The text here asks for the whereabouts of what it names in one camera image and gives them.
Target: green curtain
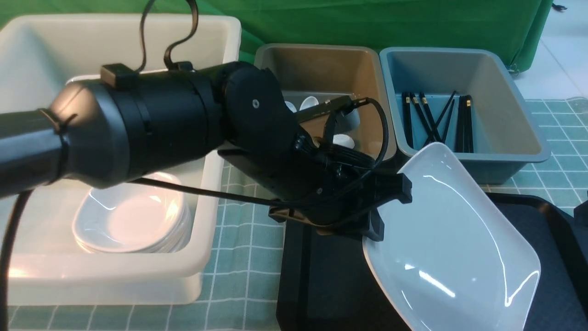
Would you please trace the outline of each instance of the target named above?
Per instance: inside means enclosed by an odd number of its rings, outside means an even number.
[[[28,14],[141,12],[146,0],[0,0],[0,26]],[[527,70],[552,0],[198,0],[203,14],[237,17],[241,59],[270,42],[482,48]],[[154,12],[188,13],[185,0]]]

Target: black robotic arm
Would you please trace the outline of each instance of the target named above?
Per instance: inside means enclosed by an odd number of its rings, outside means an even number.
[[[343,97],[316,107],[336,118],[367,103]],[[141,75],[106,65],[101,79],[68,84],[47,109],[1,115],[0,197],[60,178],[98,188],[156,184],[141,177],[218,149],[281,200],[271,211],[275,219],[381,240],[376,207],[410,202],[410,181],[333,145],[332,124],[322,138],[311,137],[275,76],[244,62],[199,71],[182,62]]]

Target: gray-blue plastic bin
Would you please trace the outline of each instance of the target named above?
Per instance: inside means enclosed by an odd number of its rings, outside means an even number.
[[[527,163],[546,161],[547,141],[526,110],[526,104],[500,59],[478,49],[391,47],[380,52],[392,123],[400,153],[412,157],[417,150],[406,142],[400,96],[424,92],[435,119],[456,90],[472,96],[475,153],[456,153],[479,184],[502,184]],[[453,149],[457,123],[457,97],[446,144]],[[447,120],[441,122],[439,130]],[[415,148],[426,133],[412,111]]]

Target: black tray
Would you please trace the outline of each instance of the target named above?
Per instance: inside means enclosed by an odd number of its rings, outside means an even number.
[[[588,230],[544,199],[489,193],[533,246],[541,277],[525,330],[588,330]],[[283,331],[410,330],[380,290],[361,242],[289,222],[276,317]]]

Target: black chopstick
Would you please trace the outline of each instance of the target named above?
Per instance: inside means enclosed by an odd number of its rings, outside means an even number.
[[[443,116],[445,116],[445,112],[449,108],[449,104],[453,102],[453,97],[455,96],[456,93],[457,93],[457,91],[454,91],[453,93],[451,93],[451,96],[447,100],[447,103],[445,104],[445,107],[443,108],[443,111],[441,112],[441,115],[439,115],[439,118],[435,122],[435,130],[437,130],[439,128],[439,124],[441,124],[441,120],[443,119]],[[429,137],[427,139],[427,141],[425,141],[424,146],[427,146],[428,144],[430,144],[432,140],[433,139],[431,137]]]
[[[457,102],[457,129],[455,134],[455,152],[463,152],[463,97]]]
[[[416,96],[413,92],[410,93],[410,99],[412,100],[412,103],[415,105],[416,114],[419,116],[420,122],[421,122],[421,124],[423,124],[423,128],[425,128],[425,132],[427,133],[427,136],[433,135],[433,131],[431,131],[431,128],[429,127],[429,124],[427,123],[427,119],[425,118],[425,115],[423,114],[423,110],[420,109],[419,100],[416,98]]]
[[[466,128],[465,128],[465,140],[468,153],[474,153],[474,139],[473,139],[473,128],[472,128],[472,97],[466,95],[464,102],[464,112],[466,114]]]
[[[453,115],[454,106],[455,100],[451,100],[451,110],[449,111],[449,115],[447,116],[447,123],[445,123],[445,131],[443,132],[443,137],[441,138],[441,142],[443,144],[445,143],[445,139],[447,139],[447,132],[449,131],[449,123],[451,123],[451,116]]]
[[[420,92],[419,98],[423,102],[423,107],[425,108],[425,115],[427,115],[427,119],[429,120],[429,124],[431,125],[431,131],[433,131],[435,141],[441,141],[441,136],[439,135],[439,132],[437,132],[437,127],[435,126],[435,119],[433,118],[433,113],[431,112],[431,108],[429,107],[429,102],[427,101],[425,94]]]
[[[415,144],[412,139],[412,119],[410,118],[410,98],[407,92],[402,94],[402,115],[404,120],[406,143],[410,148],[414,148]]]

